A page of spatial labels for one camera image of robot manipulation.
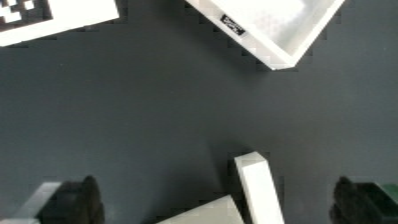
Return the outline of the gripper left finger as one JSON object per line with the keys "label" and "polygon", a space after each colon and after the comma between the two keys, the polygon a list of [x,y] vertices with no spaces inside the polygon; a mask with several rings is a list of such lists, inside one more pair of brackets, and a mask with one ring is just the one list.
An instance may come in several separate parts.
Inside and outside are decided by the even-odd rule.
{"label": "gripper left finger", "polygon": [[106,205],[97,178],[45,182],[13,218],[22,224],[106,224]]}

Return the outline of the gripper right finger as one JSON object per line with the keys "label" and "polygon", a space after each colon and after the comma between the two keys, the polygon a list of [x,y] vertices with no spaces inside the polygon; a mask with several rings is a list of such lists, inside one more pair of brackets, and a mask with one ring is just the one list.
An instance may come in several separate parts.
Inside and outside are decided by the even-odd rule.
{"label": "gripper right finger", "polygon": [[342,177],[333,196],[333,224],[398,224],[397,183],[354,182]]}

